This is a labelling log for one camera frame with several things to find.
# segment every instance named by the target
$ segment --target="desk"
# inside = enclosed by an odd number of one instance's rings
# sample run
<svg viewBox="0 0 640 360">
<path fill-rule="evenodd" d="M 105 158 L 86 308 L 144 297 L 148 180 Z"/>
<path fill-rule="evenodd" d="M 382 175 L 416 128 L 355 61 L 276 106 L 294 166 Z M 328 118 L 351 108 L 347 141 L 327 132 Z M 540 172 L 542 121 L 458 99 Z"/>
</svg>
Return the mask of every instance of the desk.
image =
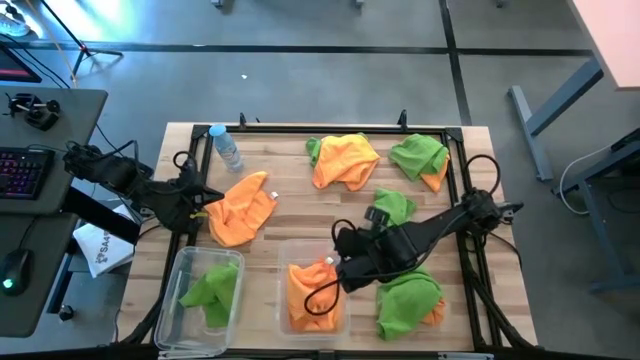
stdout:
<svg viewBox="0 0 640 360">
<path fill-rule="evenodd" d="M 540 181 L 553 179 L 551 163 L 536 137 L 595 85 L 604 67 L 617 90 L 640 89 L 640 2 L 637 0 L 568 0 L 578 23 L 593 44 L 595 56 L 587 61 L 535 113 L 520 86 L 512 86 L 513 99 Z"/>
<path fill-rule="evenodd" d="M 46 132 L 27 125 L 21 120 L 22 114 L 18 114 L 15 119 L 8 116 L 0 118 L 3 123 L 0 146 L 9 147 L 42 144 L 64 149 L 68 140 L 86 144 L 107 99 L 107 93 L 102 90 L 4 86 L 0 93 L 5 92 L 10 95 L 32 93 L 42 101 L 55 99 L 62 109 L 60 120 Z M 7 102 L 8 99 L 3 96 L 0 107 L 6 109 Z M 62 154 L 57 153 L 42 190 L 42 198 L 38 199 L 38 202 L 55 203 L 45 206 L 52 209 L 59 208 L 73 178 L 64 171 L 61 159 Z M 10 202 L 12 206 L 22 207 L 21 210 L 34 206 L 34 202 L 30 201 Z M 18 247 L 32 219 L 32 215 L 0 215 L 0 258 Z M 55 214 L 41 217 L 34 224 L 30 236 L 23 243 L 24 248 L 33 250 L 34 253 L 31 282 L 20 296 L 8 297 L 0 293 L 0 336 L 27 337 L 35 330 L 77 220 L 78 217 L 73 214 Z"/>
<path fill-rule="evenodd" d="M 167 125 L 156 167 L 157 179 L 177 175 L 171 159 L 177 151 L 189 148 L 193 125 Z M 468 157 L 480 153 L 493 154 L 488 128 L 465 127 L 462 130 Z M 280 241 L 329 239 L 331 224 L 339 218 L 348 218 L 357 224 L 363 219 L 367 206 L 373 203 L 373 191 L 377 187 L 401 191 L 416 201 L 418 210 L 413 216 L 414 221 L 425 220 L 450 207 L 447 186 L 443 186 L 439 194 L 434 194 L 422 182 L 409 182 L 401 170 L 389 162 L 391 146 L 406 135 L 367 135 L 382 159 L 366 186 L 358 192 L 347 191 L 344 184 L 334 184 L 323 190 L 318 190 L 311 184 L 312 168 L 304 147 L 310 134 L 233 134 L 245 163 L 245 170 L 239 175 L 228 173 L 214 152 L 207 178 L 209 186 L 226 191 L 242 177 L 264 170 L 269 174 L 265 191 L 276 191 L 279 194 L 278 206 L 256 239 L 234 248 L 245 256 L 246 269 L 241 312 L 232 348 L 317 347 L 317 343 L 287 341 L 280 338 L 274 330 L 277 249 Z M 202 149 L 199 149 L 197 158 L 200 158 L 201 153 Z M 452 157 L 456 174 L 460 174 L 455 150 L 452 150 Z M 479 188 L 489 188 L 495 179 L 494 169 L 488 162 L 474 162 L 471 172 L 474 185 Z M 461 179 L 456 179 L 456 182 L 459 184 L 457 188 L 462 189 Z M 496 201 L 500 201 L 503 197 L 502 189 L 499 188 L 494 196 Z M 146 224 L 142 230 L 153 225 Z M 158 297 L 171 233 L 166 230 L 154 231 L 138 242 L 118 319 L 121 338 L 131 333 Z M 203 225 L 198 233 L 197 246 L 216 248 L 217 243 L 211 240 L 208 232 L 208 225 Z M 513 241 L 508 227 L 501 226 L 496 232 Z M 504 244 L 493 240 L 489 240 L 485 250 L 497 303 L 524 338 L 535 343 L 517 257 Z M 344 350 L 472 350 L 469 316 L 454 236 L 443 239 L 438 244 L 426 261 L 426 267 L 442 285 L 447 301 L 446 320 L 440 327 L 429 328 L 421 324 L 410 335 L 399 340 L 380 340 L 375 328 L 376 287 L 368 286 L 350 294 L 350 336 L 332 346 Z M 484 334 L 487 334 L 486 313 L 482 308 L 479 313 Z"/>
</svg>

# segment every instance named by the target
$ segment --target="metal table leg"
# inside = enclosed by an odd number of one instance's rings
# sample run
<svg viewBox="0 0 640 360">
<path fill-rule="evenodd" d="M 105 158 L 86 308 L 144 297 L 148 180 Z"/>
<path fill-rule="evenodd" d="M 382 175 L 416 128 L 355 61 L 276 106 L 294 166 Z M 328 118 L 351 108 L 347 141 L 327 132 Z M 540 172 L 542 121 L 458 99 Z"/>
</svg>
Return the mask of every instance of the metal table leg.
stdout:
<svg viewBox="0 0 640 360">
<path fill-rule="evenodd" d="M 518 110 L 518 117 L 522 123 L 524 136 L 536 165 L 536 177 L 538 180 L 547 181 L 553 179 L 553 172 L 544 148 L 538 143 L 536 136 L 602 79 L 602 76 L 603 72 L 598 60 L 591 58 L 575 74 L 571 75 L 569 80 L 534 114 L 531 113 L 527 99 L 520 86 L 514 85 L 509 88 L 508 94 L 513 99 Z"/>
</svg>

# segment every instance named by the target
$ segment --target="plastic bin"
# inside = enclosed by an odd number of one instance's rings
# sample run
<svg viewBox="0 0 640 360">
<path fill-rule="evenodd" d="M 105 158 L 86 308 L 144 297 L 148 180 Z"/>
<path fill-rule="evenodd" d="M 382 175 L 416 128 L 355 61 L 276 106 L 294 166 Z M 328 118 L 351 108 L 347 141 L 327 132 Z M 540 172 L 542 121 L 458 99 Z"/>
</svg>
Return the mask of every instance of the plastic bin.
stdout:
<svg viewBox="0 0 640 360">
<path fill-rule="evenodd" d="M 213 265 L 234 263 L 238 266 L 229 323 L 225 328 L 211 329 L 205 322 L 200 306 L 185 308 L 178 300 Z M 237 251 L 185 247 L 181 249 L 171 269 L 154 341 L 167 357 L 216 356 L 231 344 L 239 311 L 244 275 L 244 257 Z"/>
<path fill-rule="evenodd" d="M 349 334 L 351 328 L 351 310 L 347 293 L 340 293 L 340 302 L 343 311 L 343 321 L 335 332 L 298 332 L 291 328 L 289 322 L 289 309 L 287 307 L 287 277 L 290 264 L 310 266 L 320 259 L 331 257 L 334 265 L 340 262 L 340 257 L 333 250 L 333 242 L 330 240 L 287 240 L 280 244 L 278 251 L 278 291 L 276 298 L 276 323 L 281 336 L 290 340 L 305 341 L 331 341 Z M 326 291 L 335 291 L 333 287 Z"/>
</svg>

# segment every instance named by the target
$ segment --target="computer mouse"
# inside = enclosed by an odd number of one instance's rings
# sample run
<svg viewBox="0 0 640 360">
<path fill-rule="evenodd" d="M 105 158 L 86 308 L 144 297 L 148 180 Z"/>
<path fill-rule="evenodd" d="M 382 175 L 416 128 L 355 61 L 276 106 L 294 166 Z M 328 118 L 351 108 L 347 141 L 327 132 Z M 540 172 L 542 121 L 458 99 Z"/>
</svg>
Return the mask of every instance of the computer mouse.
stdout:
<svg viewBox="0 0 640 360">
<path fill-rule="evenodd" d="M 8 296 L 22 294 L 29 286 L 33 251 L 17 249 L 0 262 L 0 288 Z"/>
</svg>

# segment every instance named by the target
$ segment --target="water bottle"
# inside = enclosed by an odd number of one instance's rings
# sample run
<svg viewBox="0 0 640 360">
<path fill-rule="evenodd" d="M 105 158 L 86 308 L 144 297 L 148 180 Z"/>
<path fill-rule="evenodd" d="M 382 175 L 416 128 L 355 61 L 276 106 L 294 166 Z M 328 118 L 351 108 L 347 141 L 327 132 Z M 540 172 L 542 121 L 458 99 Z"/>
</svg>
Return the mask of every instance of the water bottle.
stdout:
<svg viewBox="0 0 640 360">
<path fill-rule="evenodd" d="M 209 128 L 209 135 L 213 136 L 213 144 L 224 160 L 224 164 L 227 165 L 227 169 L 231 172 L 242 171 L 244 168 L 242 157 L 233 138 L 227 133 L 227 127 L 222 124 L 213 125 Z"/>
</svg>

